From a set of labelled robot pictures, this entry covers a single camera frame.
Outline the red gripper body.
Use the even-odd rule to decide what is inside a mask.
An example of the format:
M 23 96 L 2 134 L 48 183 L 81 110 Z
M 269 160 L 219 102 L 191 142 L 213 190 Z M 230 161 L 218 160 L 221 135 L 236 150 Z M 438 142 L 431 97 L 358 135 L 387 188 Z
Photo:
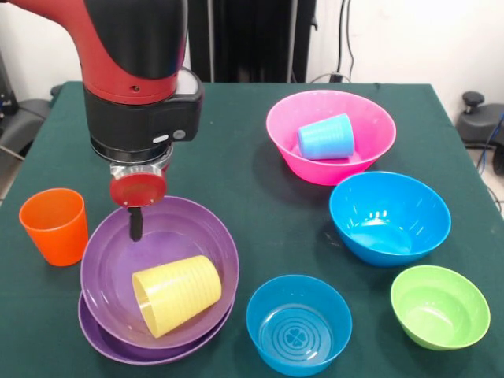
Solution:
M 149 172 L 112 178 L 109 184 L 111 199 L 122 207 L 150 206 L 163 199 L 166 190 L 165 178 Z

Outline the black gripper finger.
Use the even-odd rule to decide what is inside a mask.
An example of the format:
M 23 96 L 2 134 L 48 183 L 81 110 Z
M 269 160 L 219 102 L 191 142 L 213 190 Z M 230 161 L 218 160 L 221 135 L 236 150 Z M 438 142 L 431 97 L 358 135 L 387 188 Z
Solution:
M 143 215 L 140 207 L 128 207 L 129 236 L 132 241 L 138 242 L 143 237 Z

